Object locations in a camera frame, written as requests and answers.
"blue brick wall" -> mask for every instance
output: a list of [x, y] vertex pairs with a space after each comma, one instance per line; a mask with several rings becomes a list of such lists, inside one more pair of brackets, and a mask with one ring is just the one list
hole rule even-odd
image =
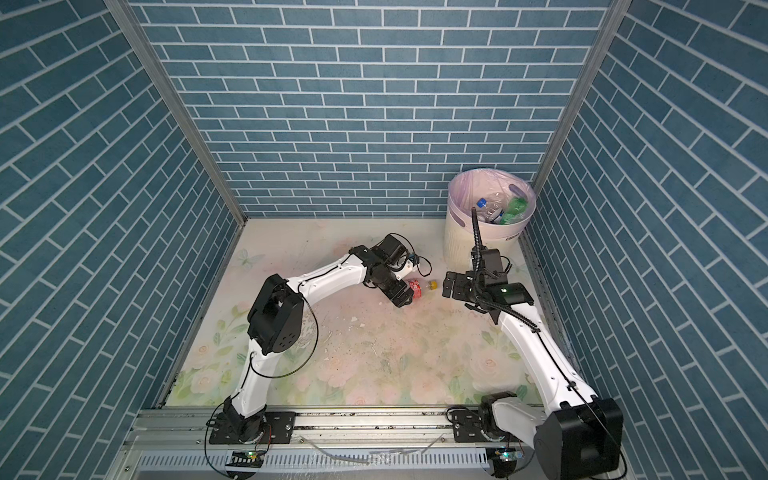
[[132, 2], [247, 214], [421, 217], [532, 177], [609, 0], [257, 3]]
[[634, 0], [529, 227], [641, 478], [768, 478], [767, 25]]
[[0, 478], [103, 478], [235, 225], [101, 0], [0, 12]]

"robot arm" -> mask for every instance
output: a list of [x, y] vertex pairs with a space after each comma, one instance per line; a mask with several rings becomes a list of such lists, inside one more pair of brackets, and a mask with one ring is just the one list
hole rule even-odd
[[447, 272], [443, 296], [490, 314], [517, 347], [544, 402], [541, 411], [511, 393], [483, 397], [482, 428], [495, 436], [511, 433], [533, 446], [542, 470], [553, 480], [615, 470], [621, 456], [621, 410], [613, 399], [600, 399], [576, 373], [544, 327], [525, 287], [507, 282], [498, 250], [482, 245], [475, 209], [472, 226], [473, 270]]
[[266, 279], [248, 313], [248, 357], [240, 374], [240, 387], [224, 400], [224, 414], [241, 442], [262, 433], [266, 394], [275, 368], [301, 334], [304, 303], [310, 306], [339, 290], [372, 283], [397, 307], [413, 300], [413, 290], [402, 278], [419, 258], [394, 236], [371, 249], [354, 247], [349, 254], [317, 270], [283, 279]]

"floor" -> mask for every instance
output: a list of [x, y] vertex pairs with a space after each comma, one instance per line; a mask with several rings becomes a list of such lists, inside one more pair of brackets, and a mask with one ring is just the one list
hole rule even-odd
[[[249, 220], [167, 405], [215, 406], [235, 389], [247, 354], [247, 313], [269, 275], [309, 272], [389, 232], [408, 237], [432, 262], [426, 278], [408, 277], [420, 280], [422, 298], [398, 309], [379, 290], [358, 285], [318, 302], [315, 355], [298, 373], [272, 381], [268, 404], [450, 405], [501, 391], [539, 403], [520, 355], [490, 316], [442, 297], [444, 228], [444, 220], [426, 219]], [[513, 264], [509, 282], [523, 283], [536, 298], [518, 241], [506, 241], [503, 250]], [[427, 290], [426, 280], [441, 288]], [[302, 335], [284, 353], [277, 375], [306, 359], [315, 335], [305, 312]]]

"black mounting plate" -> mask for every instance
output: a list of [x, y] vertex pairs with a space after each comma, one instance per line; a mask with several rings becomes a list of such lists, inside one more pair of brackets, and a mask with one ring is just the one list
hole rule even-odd
[[456, 443], [487, 442], [482, 434], [480, 415], [475, 410], [452, 410], [448, 417], [453, 423], [453, 441]]
[[[290, 443], [293, 434], [293, 423], [296, 421], [295, 412], [267, 412], [264, 414], [265, 431], [272, 428], [272, 443], [274, 445], [283, 445]], [[227, 416], [223, 412], [216, 415], [214, 420], [214, 430], [210, 434], [208, 443], [211, 445], [243, 445], [237, 439], [237, 434], [227, 421]], [[267, 440], [261, 439], [258, 446], [266, 448]]]

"aluminum frame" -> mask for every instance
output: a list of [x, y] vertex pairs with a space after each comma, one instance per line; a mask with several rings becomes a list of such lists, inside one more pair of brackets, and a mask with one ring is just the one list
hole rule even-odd
[[558, 160], [558, 155], [563, 149], [565, 139], [568, 137], [571, 127], [573, 127], [576, 121], [576, 115], [581, 110], [584, 99], [589, 93], [589, 87], [592, 86], [592, 82], [598, 76], [600, 65], [603, 64], [605, 55], [608, 53], [608, 47], [611, 46], [611, 42], [616, 36], [621, 21], [624, 20], [624, 14], [627, 13], [630, 3], [632, 3], [632, 0], [613, 0], [603, 17], [603, 21], [598, 29], [598, 36], [594, 40], [594, 45], [589, 50], [584, 66], [581, 68], [581, 73], [576, 80], [576, 85], [574, 85], [574, 89], [568, 97], [568, 103], [563, 109], [560, 123], [552, 134], [541, 164], [531, 182], [533, 190], [537, 195], [544, 188], [549, 172], [552, 171], [554, 163]]
[[197, 129], [192, 117], [190, 116], [187, 108], [184, 106], [184, 102], [181, 100], [179, 92], [174, 87], [173, 82], [170, 81], [168, 73], [165, 71], [163, 63], [157, 56], [157, 52], [152, 48], [152, 44], [147, 37], [146, 32], [139, 24], [139, 20], [136, 17], [131, 6], [127, 0], [104, 0], [109, 12], [112, 14], [118, 27], [125, 35], [125, 39], [131, 44], [134, 53], [138, 57], [144, 70], [149, 75], [160, 96], [163, 98], [170, 113], [176, 119], [179, 124], [179, 128], [184, 133], [185, 138], [189, 141], [190, 146], [197, 155], [197, 159], [200, 164], [203, 165], [205, 171], [208, 173], [211, 181], [214, 183], [216, 190], [218, 190], [221, 197], [224, 199], [224, 203], [232, 213], [232, 216], [237, 221], [237, 224], [242, 227], [245, 225], [246, 215], [240, 204], [237, 202], [233, 191], [230, 189], [227, 180], [222, 175], [221, 170], [214, 156], [208, 149], [203, 135]]

